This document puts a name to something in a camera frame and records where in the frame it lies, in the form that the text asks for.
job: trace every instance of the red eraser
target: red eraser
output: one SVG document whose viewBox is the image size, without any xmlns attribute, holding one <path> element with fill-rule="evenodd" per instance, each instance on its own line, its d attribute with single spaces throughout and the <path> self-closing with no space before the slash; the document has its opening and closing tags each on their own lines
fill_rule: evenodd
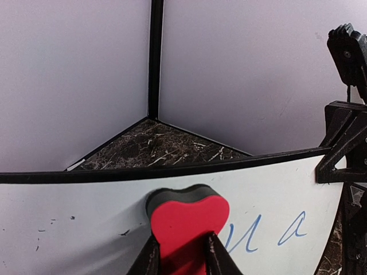
<svg viewBox="0 0 367 275">
<path fill-rule="evenodd" d="M 218 234 L 229 216 L 229 203 L 211 187 L 162 188 L 149 195 L 146 210 L 160 244 L 163 275 L 205 275 L 204 239 Z"/>
</svg>

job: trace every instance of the black trim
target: black trim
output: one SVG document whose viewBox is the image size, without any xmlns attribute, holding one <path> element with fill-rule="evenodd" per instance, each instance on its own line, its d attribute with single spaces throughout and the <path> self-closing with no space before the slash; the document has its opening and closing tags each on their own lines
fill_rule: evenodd
<svg viewBox="0 0 367 275">
<path fill-rule="evenodd" d="M 158 119 L 159 83 L 161 80 L 161 50 L 163 28 L 163 0 L 151 1 L 148 117 Z"/>
<path fill-rule="evenodd" d="M 332 103 L 330 103 L 327 106 L 331 106 L 331 107 L 336 107 L 336 108 L 347 108 L 347 109 L 351 109 L 353 111 L 366 111 L 366 105 L 361 104 L 361 103 L 347 103 L 344 101 L 334 101 Z"/>
<path fill-rule="evenodd" d="M 227 149 L 229 149 L 229 150 L 231 150 L 231 151 L 233 151 L 233 152 L 237 152 L 237 153 L 242 154 L 242 155 L 245 155 L 245 156 L 252 156 L 252 155 L 250 155 L 249 153 L 246 153 L 246 152 L 240 151 L 240 150 L 238 150 L 238 149 L 232 148 L 232 147 L 230 147 L 230 146 L 227 146 L 227 145 L 224 145 L 224 144 L 222 144 L 222 143 L 216 142 L 216 141 L 214 141 L 214 140 L 208 139 L 208 138 L 206 138 L 206 137 L 200 136 L 200 135 L 198 135 L 198 134 L 196 134 L 196 133 L 192 133 L 192 132 L 190 132 L 190 131 L 187 131 L 187 130 L 184 130 L 184 129 L 178 128 L 178 127 L 176 127 L 176 126 L 173 126 L 173 125 L 171 125 L 171 124 L 168 124 L 168 123 L 162 122 L 162 121 L 160 121 L 160 120 L 157 120 L 157 119 L 156 119 L 156 120 L 155 120 L 155 122 L 160 123 L 160 124 L 163 124 L 163 125 L 165 125 L 165 126 L 167 126 L 167 127 L 170 127 L 170 128 L 176 129 L 176 130 L 178 130 L 178 131 L 180 131 L 180 132 L 188 133 L 189 135 L 192 135 L 192 136 L 195 136 L 195 137 L 197 137 L 197 138 L 200 138 L 200 139 L 206 140 L 207 142 L 210 142 L 210 143 L 216 144 L 216 145 L 218 145 L 218 146 L 221 146 L 221 147 L 227 148 Z"/>
<path fill-rule="evenodd" d="M 350 184 L 343 184 L 343 191 L 342 191 L 342 197 L 341 197 L 341 215 L 342 215 L 342 275 L 348 275 L 346 273 L 346 266 L 348 265 L 348 257 L 346 254 L 346 247 L 348 245 L 347 240 L 345 239 L 345 230 L 348 226 L 347 220 L 346 220 L 346 206 L 348 204 L 348 192 L 350 192 Z"/>
<path fill-rule="evenodd" d="M 174 167 L 134 168 L 124 170 L 71 171 L 71 172 L 27 172 L 2 173 L 0 183 L 4 184 L 55 184 L 55 183 L 95 183 L 123 180 L 169 178 L 238 170 L 297 159 L 326 155 L 329 147 L 317 147 L 279 154 L 254 156 L 243 160 L 217 161 L 204 164 L 188 164 Z"/>
<path fill-rule="evenodd" d="M 148 117 L 144 117 L 143 119 L 140 119 L 138 122 L 134 123 L 132 126 L 126 128 L 124 131 L 122 131 L 121 133 L 118 133 L 116 136 L 114 136 L 112 139 L 107 140 L 105 143 L 103 143 L 101 146 L 98 146 L 97 148 L 95 148 L 92 152 L 86 154 L 85 156 L 83 156 L 81 159 L 79 159 L 77 162 L 74 162 L 74 164 L 70 165 L 69 167 L 75 165 L 76 163 L 82 161 L 83 159 L 87 160 L 89 159 L 92 155 L 94 155 L 95 153 L 99 152 L 100 150 L 102 150 L 104 147 L 106 147 L 107 145 L 109 145 L 110 143 L 114 142 L 116 139 L 120 138 L 122 135 L 124 135 L 125 133 L 129 132 L 130 130 L 132 130 L 133 128 L 135 128 L 136 126 L 138 126 L 140 123 L 146 121 L 148 119 Z"/>
</svg>

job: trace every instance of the marble floor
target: marble floor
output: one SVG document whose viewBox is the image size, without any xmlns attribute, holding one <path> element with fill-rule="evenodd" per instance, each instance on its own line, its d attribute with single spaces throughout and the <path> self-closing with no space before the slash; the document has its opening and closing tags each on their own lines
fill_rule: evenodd
<svg viewBox="0 0 367 275">
<path fill-rule="evenodd" d="M 248 156 L 167 125 L 145 120 L 90 156 L 75 170 L 171 166 L 243 158 Z M 342 267 L 341 236 L 341 218 L 338 217 L 316 275 L 339 275 Z"/>
</svg>

